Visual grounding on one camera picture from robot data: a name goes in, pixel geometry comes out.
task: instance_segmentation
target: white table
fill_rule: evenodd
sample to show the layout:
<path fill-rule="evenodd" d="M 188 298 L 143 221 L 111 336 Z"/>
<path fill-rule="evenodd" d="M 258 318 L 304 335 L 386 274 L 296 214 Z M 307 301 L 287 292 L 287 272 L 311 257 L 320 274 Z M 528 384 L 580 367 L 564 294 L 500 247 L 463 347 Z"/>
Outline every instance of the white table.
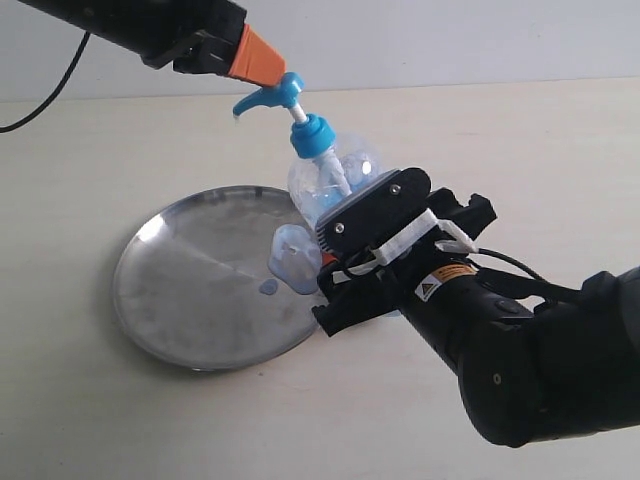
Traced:
<path fill-rule="evenodd" d="M 109 286 L 160 207 L 215 186 L 284 186 L 286 112 L 236 97 L 61 102 L 0 137 L 0 478 L 629 479 L 640 428 L 509 450 L 475 433 L 456 381 L 403 319 L 235 374 L 132 347 Z M 481 244 L 578 286 L 638 263 L 640 80 L 305 94 L 499 214 Z M 8 123 L 30 105 L 0 105 Z"/>

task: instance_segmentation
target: black cable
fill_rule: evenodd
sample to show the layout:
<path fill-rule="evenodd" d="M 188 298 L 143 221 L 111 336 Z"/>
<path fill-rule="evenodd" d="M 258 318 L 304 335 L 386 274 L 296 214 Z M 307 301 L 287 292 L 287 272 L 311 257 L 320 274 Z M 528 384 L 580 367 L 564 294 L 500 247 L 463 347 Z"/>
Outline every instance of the black cable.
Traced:
<path fill-rule="evenodd" d="M 91 34 L 89 32 L 85 32 L 84 36 L 82 37 L 82 41 L 80 42 L 80 46 L 78 46 L 78 50 L 76 50 L 76 54 L 73 56 L 73 60 L 71 60 L 71 63 L 67 68 L 67 71 L 64 72 L 64 75 L 62 76 L 62 80 L 60 80 L 60 83 L 58 83 L 58 86 L 53 90 L 51 95 L 49 95 L 47 99 L 44 102 L 42 102 L 38 108 L 36 108 L 33 112 L 31 112 L 29 115 L 27 115 L 23 119 L 18 120 L 16 123 L 11 124 L 7 127 L 0 127 L 0 133 L 9 133 L 9 132 L 13 132 L 14 130 L 17 130 L 20 127 L 24 127 L 27 123 L 34 120 L 38 115 L 44 112 L 47 109 L 47 107 L 53 103 L 53 101 L 58 97 L 58 95 L 60 95 L 60 92 L 62 92 L 62 89 L 67 85 L 67 82 L 71 78 L 71 74 L 76 69 L 78 62 L 80 61 L 80 57 L 82 57 L 82 53 L 84 52 L 84 49 L 87 46 L 87 43 L 89 42 L 90 36 Z"/>
<path fill-rule="evenodd" d="M 486 248 L 481 248 L 478 250 L 478 254 L 485 255 L 487 257 L 497 258 L 498 260 L 502 260 L 503 262 L 510 263 L 514 267 L 519 268 L 523 272 L 527 273 L 531 278 L 534 278 L 535 280 L 539 280 L 541 282 L 548 283 L 547 280 L 545 280 L 541 275 L 536 273 L 532 268 L 528 267 L 527 265 L 520 262 L 519 260 L 516 260 L 515 258 L 511 258 L 510 256 L 505 255 L 504 253 L 496 252 L 494 250 L 488 250 Z"/>

